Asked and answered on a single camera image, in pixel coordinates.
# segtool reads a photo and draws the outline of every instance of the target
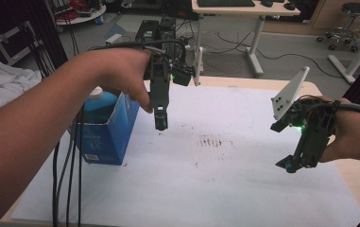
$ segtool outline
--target gray floor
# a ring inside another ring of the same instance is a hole
[[[145,19],[160,21],[161,17],[139,15],[115,15],[105,14],[103,25],[96,25],[89,21],[79,25],[65,27],[60,33],[60,39],[66,50],[67,56],[74,55],[74,48],[69,30],[71,29],[77,40],[79,52],[104,45],[105,40],[115,33],[123,34],[123,39],[133,39],[140,23]],[[240,20],[239,18],[224,19],[205,17],[201,22],[202,46],[206,49],[203,55],[204,72],[202,75],[212,77],[235,77],[255,78],[248,62],[245,45],[250,45],[253,33],[253,20]],[[185,24],[177,32],[178,35],[192,37],[193,32],[197,35],[197,23],[192,26]],[[237,43],[244,46],[234,48]],[[331,98],[342,97],[350,85],[341,78],[341,75],[327,59],[329,54],[335,55],[340,61],[348,66],[356,56],[346,45],[340,45],[335,51],[328,50],[329,42],[317,43],[316,37],[263,33],[258,45],[257,58],[262,65],[264,74],[259,79],[292,79],[303,66],[311,68],[307,81],[312,81],[322,94]],[[189,53],[188,62],[193,61],[193,54]],[[37,69],[36,64],[30,57],[25,57],[15,66]]]

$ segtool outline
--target stool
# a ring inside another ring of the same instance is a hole
[[[356,17],[360,18],[360,3],[346,3],[342,5],[342,11],[350,15],[350,18],[344,26],[336,27],[333,29],[333,31],[326,32],[325,38],[336,38],[336,44],[329,45],[329,50],[335,50],[339,41],[343,40],[345,44],[353,43],[351,47],[351,52],[357,52],[357,35],[350,30],[350,27]],[[323,37],[316,38],[316,41],[319,43],[321,43],[323,40]]]

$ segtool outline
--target blue box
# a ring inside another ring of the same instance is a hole
[[[138,110],[138,102],[121,94],[107,123],[84,123],[81,151],[85,162],[122,165]]]

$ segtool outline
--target stool seat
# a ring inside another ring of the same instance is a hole
[[[351,51],[357,52],[357,34],[350,30],[351,24],[355,18],[360,18],[360,3],[350,2],[342,5],[342,12],[347,13],[350,18],[345,23],[344,26],[335,27],[333,31],[326,32],[325,38],[332,39],[336,38],[336,44],[331,44],[329,50],[335,50],[338,43],[342,40],[345,44],[352,44]],[[322,42],[323,37],[317,37],[317,42]]]
[[[360,3],[346,3],[342,6],[342,11],[350,16],[360,17]]]

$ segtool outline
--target computer mouse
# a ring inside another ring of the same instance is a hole
[[[270,0],[261,0],[260,3],[265,7],[272,7],[273,6],[273,2],[270,1]]]
[[[295,10],[295,4],[290,3],[290,2],[285,3],[283,6],[288,10]]]

